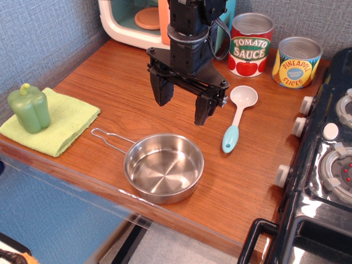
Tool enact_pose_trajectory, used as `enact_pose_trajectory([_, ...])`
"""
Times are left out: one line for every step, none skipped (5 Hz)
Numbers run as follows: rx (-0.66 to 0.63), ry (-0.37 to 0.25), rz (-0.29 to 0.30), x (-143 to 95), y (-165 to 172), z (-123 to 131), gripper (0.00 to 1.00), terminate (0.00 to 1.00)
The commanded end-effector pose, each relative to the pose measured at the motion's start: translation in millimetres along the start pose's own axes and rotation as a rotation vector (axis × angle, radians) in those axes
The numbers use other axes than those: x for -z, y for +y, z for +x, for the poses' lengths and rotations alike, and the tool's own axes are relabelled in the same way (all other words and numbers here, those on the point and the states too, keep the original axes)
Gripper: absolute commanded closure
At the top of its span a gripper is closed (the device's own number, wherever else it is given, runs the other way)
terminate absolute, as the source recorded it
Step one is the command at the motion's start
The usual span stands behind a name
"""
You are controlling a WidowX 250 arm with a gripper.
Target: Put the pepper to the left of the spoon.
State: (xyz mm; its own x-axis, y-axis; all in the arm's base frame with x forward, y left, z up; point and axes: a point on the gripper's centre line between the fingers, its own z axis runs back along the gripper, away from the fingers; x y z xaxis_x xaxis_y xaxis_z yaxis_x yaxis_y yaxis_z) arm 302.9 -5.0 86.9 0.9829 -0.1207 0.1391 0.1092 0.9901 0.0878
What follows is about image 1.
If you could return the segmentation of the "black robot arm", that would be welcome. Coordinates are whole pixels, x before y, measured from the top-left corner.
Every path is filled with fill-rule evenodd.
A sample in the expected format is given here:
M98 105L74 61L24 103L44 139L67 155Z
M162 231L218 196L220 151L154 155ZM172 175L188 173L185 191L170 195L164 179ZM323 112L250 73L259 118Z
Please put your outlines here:
M164 106L173 97L174 86L197 96L195 125L204 125L217 107L227 103L229 81L213 61L227 57L230 43L216 55L217 31L230 35L220 19L227 12L225 1L169 1L167 34L170 49L150 47L148 71L156 102Z

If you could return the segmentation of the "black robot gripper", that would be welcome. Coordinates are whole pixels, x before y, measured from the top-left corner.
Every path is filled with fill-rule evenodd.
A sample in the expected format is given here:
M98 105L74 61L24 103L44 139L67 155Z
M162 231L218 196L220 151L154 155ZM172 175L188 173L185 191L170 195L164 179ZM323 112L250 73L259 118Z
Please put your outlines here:
M213 60L221 60L227 54L216 56L217 25L206 26L198 35L210 31L210 38L197 44L181 44L171 40L170 49L150 47L147 54L150 57L148 71L155 101L159 106L167 104L177 85L197 96L195 125L204 125L206 119L212 116L217 106L227 102L226 89L229 81L214 67ZM170 25L172 31L178 32Z

